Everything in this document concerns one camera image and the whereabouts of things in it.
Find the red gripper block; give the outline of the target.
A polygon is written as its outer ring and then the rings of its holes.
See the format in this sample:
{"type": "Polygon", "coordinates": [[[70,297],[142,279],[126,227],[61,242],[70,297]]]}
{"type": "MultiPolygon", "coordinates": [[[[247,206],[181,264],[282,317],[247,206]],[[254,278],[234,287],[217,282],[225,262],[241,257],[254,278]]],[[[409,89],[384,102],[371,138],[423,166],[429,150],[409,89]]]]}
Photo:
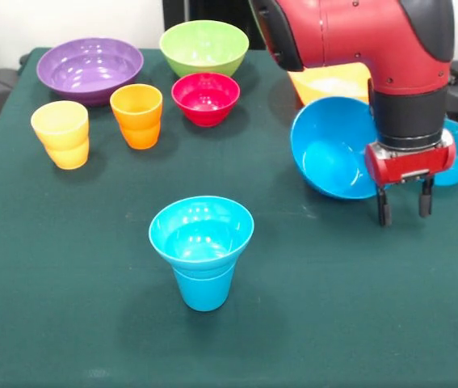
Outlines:
{"type": "Polygon", "coordinates": [[[424,150],[389,150],[378,141],[365,147],[365,162],[369,175],[376,184],[378,221],[381,226],[392,224],[392,215],[384,186],[422,179],[418,213],[429,217],[432,213],[433,175],[448,170],[456,158],[456,143],[445,129],[440,141],[424,150]]]}

